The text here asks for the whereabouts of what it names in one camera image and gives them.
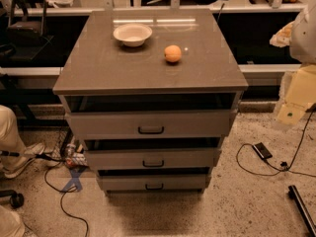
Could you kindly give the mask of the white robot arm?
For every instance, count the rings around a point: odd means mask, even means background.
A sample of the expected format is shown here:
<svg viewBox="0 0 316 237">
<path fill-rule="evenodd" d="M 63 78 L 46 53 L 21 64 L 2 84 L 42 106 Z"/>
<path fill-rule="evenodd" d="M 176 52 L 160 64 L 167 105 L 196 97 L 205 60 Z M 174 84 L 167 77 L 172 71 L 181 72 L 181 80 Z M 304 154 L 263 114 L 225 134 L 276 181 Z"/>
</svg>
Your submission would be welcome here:
<svg viewBox="0 0 316 237">
<path fill-rule="evenodd" d="M 270 39 L 277 47 L 289 47 L 290 56 L 301 65 L 284 74 L 276 104 L 276 121 L 295 125 L 316 104 L 316 0 L 309 0 L 295 20 Z"/>
</svg>

